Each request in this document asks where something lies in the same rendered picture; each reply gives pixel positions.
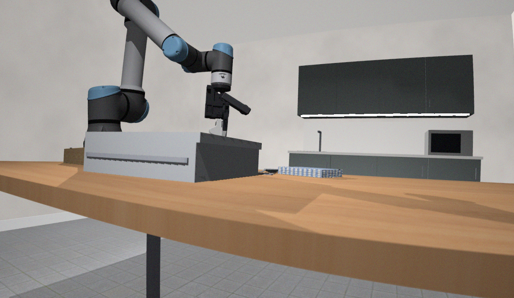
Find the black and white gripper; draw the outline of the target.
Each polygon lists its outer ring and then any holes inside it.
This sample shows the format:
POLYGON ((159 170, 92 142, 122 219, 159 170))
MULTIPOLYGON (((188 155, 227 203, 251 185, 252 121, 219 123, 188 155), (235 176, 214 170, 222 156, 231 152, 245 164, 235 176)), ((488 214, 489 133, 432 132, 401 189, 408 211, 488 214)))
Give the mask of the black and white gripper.
POLYGON ((205 118, 218 119, 215 126, 209 130, 209 134, 227 137, 229 103, 221 97, 224 92, 230 91, 231 87, 226 84, 212 84, 206 87, 205 118))

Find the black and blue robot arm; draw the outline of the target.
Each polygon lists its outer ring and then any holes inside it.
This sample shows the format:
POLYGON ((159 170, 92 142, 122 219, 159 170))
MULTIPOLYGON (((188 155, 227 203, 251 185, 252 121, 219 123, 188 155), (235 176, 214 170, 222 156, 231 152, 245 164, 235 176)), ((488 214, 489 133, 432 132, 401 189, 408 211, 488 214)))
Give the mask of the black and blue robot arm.
POLYGON ((87 132, 122 132, 121 121, 139 123, 149 113, 142 89, 147 37, 186 73, 211 72, 211 85, 232 86, 231 45, 219 42, 212 51, 200 52, 159 19, 158 6, 152 0, 110 2, 115 11, 126 17, 122 82, 121 86, 97 86, 88 90, 87 132))

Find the blue and white checkered towel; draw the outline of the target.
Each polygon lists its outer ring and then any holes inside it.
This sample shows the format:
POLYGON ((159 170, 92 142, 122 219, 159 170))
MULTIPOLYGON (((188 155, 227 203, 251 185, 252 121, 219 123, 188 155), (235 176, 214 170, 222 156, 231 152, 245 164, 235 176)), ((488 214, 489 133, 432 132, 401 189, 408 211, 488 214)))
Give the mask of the blue and white checkered towel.
POLYGON ((298 175, 303 177, 334 178, 342 177, 342 170, 323 170, 323 168, 310 167, 278 167, 278 174, 298 175))

